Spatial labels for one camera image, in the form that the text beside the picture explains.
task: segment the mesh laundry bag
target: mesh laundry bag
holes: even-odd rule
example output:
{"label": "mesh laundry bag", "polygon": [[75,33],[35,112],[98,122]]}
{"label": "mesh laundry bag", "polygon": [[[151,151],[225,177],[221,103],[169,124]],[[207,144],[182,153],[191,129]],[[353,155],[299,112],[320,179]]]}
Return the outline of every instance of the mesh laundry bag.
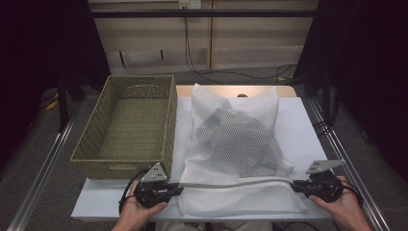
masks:
{"label": "mesh laundry bag", "polygon": [[274,137],[276,89],[230,101],[199,85],[192,93],[192,137],[180,183],[183,213],[202,217],[296,213],[305,209]]}

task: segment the white tabletop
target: white tabletop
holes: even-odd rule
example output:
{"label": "white tabletop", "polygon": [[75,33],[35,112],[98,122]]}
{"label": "white tabletop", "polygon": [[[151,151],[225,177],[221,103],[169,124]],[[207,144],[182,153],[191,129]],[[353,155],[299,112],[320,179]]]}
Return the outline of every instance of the white tabletop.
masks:
{"label": "white tabletop", "polygon": [[[245,98],[230,98],[234,105]],[[191,138],[191,99],[179,97],[177,106],[176,136],[173,151],[171,182],[177,182],[184,169],[184,157]],[[306,169],[314,160],[326,160],[313,125],[300,98],[280,98],[275,138],[289,163],[294,165],[292,179],[307,179]],[[72,217],[82,220],[117,219],[118,203],[128,180],[87,179],[72,212]],[[183,221],[234,221],[234,220],[311,220],[331,216],[317,207],[302,193],[298,194],[307,209],[297,214],[246,215],[228,218],[199,218],[180,212],[177,197],[171,198],[167,208],[151,218],[157,220]]]}

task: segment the wicker basket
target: wicker basket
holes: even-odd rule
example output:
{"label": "wicker basket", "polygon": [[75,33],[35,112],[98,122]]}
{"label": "wicker basket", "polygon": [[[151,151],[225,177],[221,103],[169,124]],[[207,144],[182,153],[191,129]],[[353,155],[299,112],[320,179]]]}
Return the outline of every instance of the wicker basket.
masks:
{"label": "wicker basket", "polygon": [[70,161],[91,179],[129,179],[156,163],[169,176],[176,111],[173,76],[110,76]]}

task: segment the person's left hand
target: person's left hand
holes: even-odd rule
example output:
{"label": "person's left hand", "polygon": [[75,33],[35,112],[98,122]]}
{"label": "person's left hand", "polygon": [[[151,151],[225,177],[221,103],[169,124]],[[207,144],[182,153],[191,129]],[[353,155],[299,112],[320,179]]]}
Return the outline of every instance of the person's left hand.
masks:
{"label": "person's left hand", "polygon": [[146,209],[141,206],[138,201],[133,196],[138,180],[135,180],[132,185],[132,189],[129,191],[129,197],[124,205],[120,218],[117,221],[117,224],[113,231],[137,231],[140,230],[144,224],[155,214],[161,212],[166,206],[167,203],[162,202],[156,206]]}

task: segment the gray carpet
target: gray carpet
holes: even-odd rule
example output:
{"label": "gray carpet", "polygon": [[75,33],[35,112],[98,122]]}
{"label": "gray carpet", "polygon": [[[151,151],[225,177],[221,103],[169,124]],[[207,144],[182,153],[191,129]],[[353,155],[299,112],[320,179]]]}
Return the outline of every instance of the gray carpet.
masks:
{"label": "gray carpet", "polygon": [[[270,77],[276,73],[277,68],[246,68],[232,71]],[[292,73],[293,68],[282,74],[282,76],[291,76]],[[202,85],[213,84],[211,81],[204,80],[191,72],[173,74],[177,77],[178,84],[193,84],[195,82]],[[285,81],[277,82],[276,78],[259,80],[221,72],[204,76],[227,85],[274,85],[285,83]],[[111,230],[115,224],[114,222],[83,222],[70,217],[86,177],[70,164],[69,157],[81,136],[97,98],[97,92],[86,87],[84,89],[87,93],[87,99],[84,102],[78,103],[68,100],[70,111],[74,112],[76,108],[79,111],[70,135],[61,149],[36,207],[26,223],[25,230]],[[316,122],[316,117],[309,104],[311,99],[304,96],[303,86],[296,86],[295,90],[302,97],[312,122]],[[35,181],[42,163],[47,158],[48,152],[57,137],[58,129],[58,107],[51,111],[40,109],[32,129],[8,161],[2,172],[3,178],[0,181],[0,230],[7,230],[9,227],[15,212]],[[408,220],[406,219],[408,215],[407,185],[384,162],[375,144],[363,138],[362,128],[342,102],[334,124],[334,130],[390,229],[406,230],[406,227],[408,227]],[[329,140],[324,135],[319,139],[327,156],[329,158],[333,157],[333,148]],[[319,230],[336,230],[331,221],[314,221],[312,223]],[[285,224],[285,222],[278,223],[280,226]],[[313,229],[298,223],[293,225],[292,230]]]}

